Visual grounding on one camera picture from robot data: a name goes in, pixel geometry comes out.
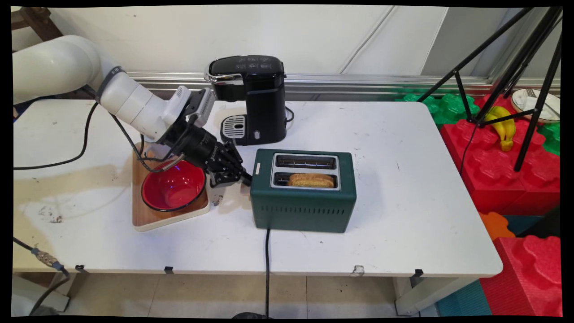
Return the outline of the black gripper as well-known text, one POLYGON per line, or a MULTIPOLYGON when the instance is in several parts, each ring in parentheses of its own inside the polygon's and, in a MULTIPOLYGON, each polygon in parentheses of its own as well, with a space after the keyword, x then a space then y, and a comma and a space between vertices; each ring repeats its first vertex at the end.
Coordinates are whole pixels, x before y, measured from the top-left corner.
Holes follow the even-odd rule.
POLYGON ((252 185, 252 176, 242 165, 243 160, 232 141, 221 143, 202 127, 185 119, 177 120, 161 138, 161 143, 172 148, 174 155, 209 172, 211 188, 242 183, 252 185))

